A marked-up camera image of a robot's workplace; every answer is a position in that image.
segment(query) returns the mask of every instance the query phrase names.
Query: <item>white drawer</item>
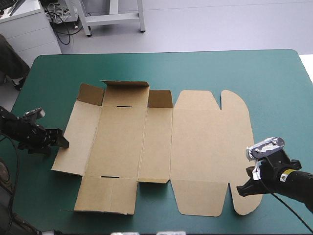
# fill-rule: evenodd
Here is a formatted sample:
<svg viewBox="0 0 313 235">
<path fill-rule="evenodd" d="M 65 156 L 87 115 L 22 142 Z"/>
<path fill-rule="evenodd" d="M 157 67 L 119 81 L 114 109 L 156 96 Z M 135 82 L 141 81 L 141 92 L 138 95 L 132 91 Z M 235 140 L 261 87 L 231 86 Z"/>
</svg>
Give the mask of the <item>white drawer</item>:
<svg viewBox="0 0 313 235">
<path fill-rule="evenodd" d="M 8 38 L 7 41 L 13 47 L 14 51 L 20 52 L 54 42 L 56 41 L 56 37 L 51 30 L 51 27 L 48 27 Z"/>
<path fill-rule="evenodd" d="M 0 23 L 0 34 L 6 39 L 51 27 L 44 12 Z"/>
<path fill-rule="evenodd" d="M 31 67 L 34 60 L 40 55 L 62 54 L 57 41 L 39 47 L 18 52 L 18 55 Z"/>
</svg>

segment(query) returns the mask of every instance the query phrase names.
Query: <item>cable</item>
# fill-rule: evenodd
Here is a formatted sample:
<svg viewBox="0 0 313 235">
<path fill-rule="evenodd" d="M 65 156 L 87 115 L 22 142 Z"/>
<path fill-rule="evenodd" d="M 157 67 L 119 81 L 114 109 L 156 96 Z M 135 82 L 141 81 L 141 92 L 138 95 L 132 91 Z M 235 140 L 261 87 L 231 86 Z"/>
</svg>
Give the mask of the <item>cable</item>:
<svg viewBox="0 0 313 235">
<path fill-rule="evenodd" d="M 308 224 L 295 212 L 286 202 L 284 202 L 281 198 L 276 196 L 265 184 L 264 182 L 260 179 L 260 182 L 262 186 L 273 196 L 275 197 L 278 201 L 280 201 L 285 207 L 287 207 L 303 224 L 307 229 L 313 234 L 313 230 L 308 226 Z"/>
<path fill-rule="evenodd" d="M 44 8 L 45 8 L 45 13 L 47 13 L 47 14 L 50 16 L 52 29 L 53 29 L 53 31 L 56 32 L 56 35 L 57 35 L 58 39 L 60 40 L 60 42 L 61 42 L 62 44 L 64 44 L 64 45 L 70 44 L 70 34 L 69 34 L 69 30 L 68 30 L 67 25 L 66 25 L 65 22 L 63 21 L 63 19 L 60 17 L 60 15 L 58 15 L 58 14 L 52 12 L 52 11 L 48 11 L 48 9 L 47 9 L 46 6 L 45 6 Z M 52 18 L 52 16 L 51 16 L 51 14 L 54 14 L 55 17 L 59 17 L 60 20 L 62 21 L 62 23 L 64 24 L 65 28 L 67 29 L 68 43 L 64 43 L 64 42 L 61 40 L 61 38 L 60 38 L 60 36 L 59 36 L 59 33 L 55 30 L 54 25 L 53 25 L 53 18 Z"/>
<path fill-rule="evenodd" d="M 5 234 L 10 231 L 11 229 L 11 226 L 12 226 L 12 222 L 13 222 L 13 219 L 14 219 L 14 216 L 13 216 L 13 212 L 12 212 L 12 206 L 13 206 L 13 201 L 14 201 L 14 197 L 15 197 L 15 193 L 16 193 L 16 188 L 18 186 L 18 181 L 19 181 L 19 174 L 20 174 L 20 156 L 18 154 L 18 149 L 16 147 L 16 145 L 14 144 L 13 140 L 7 136 L 6 134 L 0 132 L 0 135 L 4 136 L 4 138 L 1 139 L 4 140 L 5 138 L 9 139 L 11 144 L 13 145 L 14 147 L 14 150 L 15 150 L 15 154 L 16 154 L 16 173 L 15 173 L 15 182 L 14 182 L 14 187 L 13 187 L 13 190 L 12 190 L 12 196 L 11 196 L 11 199 L 10 199 L 10 202 L 9 202 L 9 205 L 8 205 L 8 209 L 9 209 L 9 214 L 10 214 L 10 223 L 8 225 L 8 228 L 5 232 Z"/>
<path fill-rule="evenodd" d="M 75 35 L 76 33 L 79 33 L 81 30 L 83 29 L 83 27 L 81 26 L 79 30 L 77 30 L 76 32 L 74 33 L 70 33 L 70 35 Z M 64 35 L 68 35 L 67 33 L 62 33 L 62 32 L 59 32 L 59 31 L 55 31 L 59 34 L 64 34 Z"/>
</svg>

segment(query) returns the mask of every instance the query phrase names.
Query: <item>flattened cardboard box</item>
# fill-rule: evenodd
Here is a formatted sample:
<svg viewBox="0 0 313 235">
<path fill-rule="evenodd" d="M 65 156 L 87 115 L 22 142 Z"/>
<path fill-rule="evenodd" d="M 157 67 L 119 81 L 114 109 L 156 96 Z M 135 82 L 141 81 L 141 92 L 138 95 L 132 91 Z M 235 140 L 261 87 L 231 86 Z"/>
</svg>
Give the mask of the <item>flattened cardboard box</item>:
<svg viewBox="0 0 313 235">
<path fill-rule="evenodd" d="M 241 197 L 248 180 L 249 112 L 235 93 L 222 92 L 222 110 L 209 91 L 170 91 L 147 82 L 82 84 L 53 170 L 83 176 L 75 211 L 134 214 L 138 182 L 171 180 L 182 214 L 219 216 L 228 183 L 234 209 L 248 214 L 262 196 Z"/>
</svg>

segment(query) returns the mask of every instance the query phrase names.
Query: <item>green table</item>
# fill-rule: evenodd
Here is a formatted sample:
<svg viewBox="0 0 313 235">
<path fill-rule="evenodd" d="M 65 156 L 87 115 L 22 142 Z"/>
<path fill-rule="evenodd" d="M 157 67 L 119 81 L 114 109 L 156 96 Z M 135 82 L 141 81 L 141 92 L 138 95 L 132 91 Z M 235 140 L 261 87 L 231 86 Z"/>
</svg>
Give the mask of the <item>green table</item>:
<svg viewBox="0 0 313 235">
<path fill-rule="evenodd" d="M 255 141 L 280 136 L 288 155 L 313 172 L 313 89 L 293 50 L 191 53 L 86 54 L 40 56 L 13 108 L 13 113 L 43 107 L 38 123 L 65 129 L 82 82 L 145 80 L 151 89 L 170 89 L 176 101 L 181 90 L 210 90 L 220 102 L 223 89 L 234 91 L 248 105 Z M 15 155 L 7 141 L 1 157 L 15 172 Z M 51 157 L 21 152 L 20 183 L 14 210 L 41 230 L 65 233 L 185 230 L 189 233 L 307 233 L 281 203 L 265 195 L 247 216 L 235 213 L 228 192 L 220 217 L 179 213 L 170 183 L 140 183 L 135 214 L 72 212 L 81 178 L 51 171 Z M 313 226 L 313 215 L 301 203 L 286 201 Z"/>
</svg>

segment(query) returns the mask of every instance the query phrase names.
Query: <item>electrical wires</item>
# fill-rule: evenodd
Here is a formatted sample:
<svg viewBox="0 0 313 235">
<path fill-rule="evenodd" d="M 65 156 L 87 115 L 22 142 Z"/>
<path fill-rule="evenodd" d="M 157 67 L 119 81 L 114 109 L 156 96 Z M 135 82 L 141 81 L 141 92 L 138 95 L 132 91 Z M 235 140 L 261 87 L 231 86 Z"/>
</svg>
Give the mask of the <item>electrical wires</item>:
<svg viewBox="0 0 313 235">
<path fill-rule="evenodd" d="M 9 202 L 9 205 L 8 205 L 8 210 L 9 210 L 9 215 L 10 215 L 10 223 L 8 225 L 8 228 L 7 228 L 7 232 L 10 231 L 11 229 L 11 225 L 12 225 L 12 222 L 14 220 L 14 214 L 12 212 L 12 207 L 13 207 L 13 201 L 14 201 L 14 197 L 15 197 L 15 193 L 16 193 L 16 188 L 18 186 L 18 181 L 19 181 L 19 174 L 20 174 L 20 156 L 19 156 L 19 153 L 18 153 L 18 149 L 16 147 L 16 145 L 14 144 L 13 140 L 8 137 L 6 134 L 4 133 L 1 133 L 0 132 L 0 135 L 4 136 L 4 138 L 1 139 L 4 140 L 5 138 L 9 139 L 11 144 L 13 145 L 14 147 L 14 150 L 15 150 L 15 154 L 16 154 L 16 173 L 15 173 L 15 182 L 14 182 L 14 187 L 13 187 L 13 190 L 12 190 L 12 196 L 11 196 L 11 199 L 10 199 L 10 202 Z"/>
<path fill-rule="evenodd" d="M 53 6 L 53 10 L 54 11 L 50 11 L 49 10 L 49 6 Z M 76 32 L 70 32 L 68 27 L 67 27 L 67 24 L 66 24 L 66 19 L 70 16 L 69 14 L 69 11 L 67 8 L 65 7 L 61 7 L 61 6 L 56 6 L 52 3 L 50 3 L 48 5 L 48 7 L 44 6 L 45 8 L 45 13 L 49 15 L 50 19 L 51 19 L 51 26 L 52 26 L 52 29 L 53 31 L 56 33 L 57 35 L 57 38 L 59 39 L 59 41 L 63 44 L 63 45 L 68 45 L 70 44 L 71 42 L 71 35 L 74 35 L 78 32 L 80 32 L 82 30 L 83 27 L 80 27 L 80 29 L 78 29 Z M 54 26 L 54 23 L 56 24 L 63 24 L 66 28 L 66 32 L 60 32 L 60 31 L 57 31 L 55 29 L 55 26 Z M 60 38 L 60 35 L 59 34 L 62 34 L 62 35 L 68 35 L 68 42 L 63 42 Z"/>
<path fill-rule="evenodd" d="M 50 19 L 51 19 L 51 26 L 52 26 L 53 31 L 56 32 L 56 30 L 55 30 L 55 28 L 54 28 L 54 24 L 53 24 L 53 17 L 55 17 L 55 18 L 56 18 L 56 17 L 59 17 L 59 19 L 60 19 L 61 22 L 64 24 L 64 26 L 65 26 L 65 28 L 66 28 L 66 30 L 67 30 L 67 34 L 68 34 L 68 42 L 67 42 L 67 43 L 63 42 L 63 41 L 61 40 L 61 38 L 60 38 L 58 32 L 56 32 L 56 35 L 57 35 L 58 39 L 60 40 L 60 42 L 61 42 L 62 44 L 64 44 L 64 45 L 70 44 L 70 34 L 69 34 L 69 30 L 68 30 L 68 27 L 67 27 L 66 23 L 65 23 L 65 22 L 63 21 L 63 19 L 61 18 L 61 16 L 58 15 L 58 14 L 56 14 L 56 13 L 54 13 L 54 12 L 52 12 L 52 11 L 48 11 L 47 7 L 44 7 L 44 8 L 45 8 L 45 13 L 50 16 Z"/>
<path fill-rule="evenodd" d="M 313 234 L 313 230 L 308 226 L 308 224 L 295 212 L 286 202 L 284 202 L 281 198 L 276 196 L 262 181 L 262 179 L 259 179 L 262 186 L 265 188 L 266 191 L 268 191 L 273 197 L 275 197 L 278 201 L 280 201 L 285 207 L 287 207 L 302 223 L 307 229 Z"/>
</svg>

